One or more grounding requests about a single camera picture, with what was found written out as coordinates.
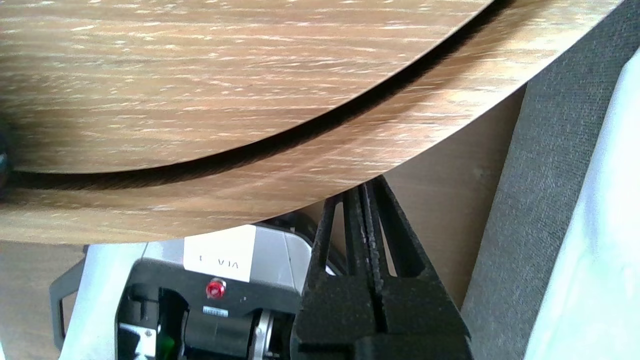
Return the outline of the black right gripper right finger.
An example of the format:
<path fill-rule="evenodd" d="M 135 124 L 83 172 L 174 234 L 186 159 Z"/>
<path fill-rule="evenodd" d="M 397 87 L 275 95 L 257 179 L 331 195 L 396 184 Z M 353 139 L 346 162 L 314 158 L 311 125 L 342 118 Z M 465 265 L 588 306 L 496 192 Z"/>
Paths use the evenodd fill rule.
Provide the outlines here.
<path fill-rule="evenodd" d="M 367 184 L 374 291 L 391 334 L 467 335 L 469 330 L 384 176 Z"/>

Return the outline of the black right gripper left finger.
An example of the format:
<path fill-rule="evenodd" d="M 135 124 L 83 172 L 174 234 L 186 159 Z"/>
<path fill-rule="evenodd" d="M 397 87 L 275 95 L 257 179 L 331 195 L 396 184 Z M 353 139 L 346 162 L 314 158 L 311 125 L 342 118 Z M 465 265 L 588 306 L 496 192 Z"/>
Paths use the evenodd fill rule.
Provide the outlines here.
<path fill-rule="evenodd" d="M 383 329 L 383 242 L 376 200 L 355 187 L 326 200 L 311 248 L 294 346 L 352 346 Z M 326 272 L 336 207 L 342 205 L 346 271 Z"/>

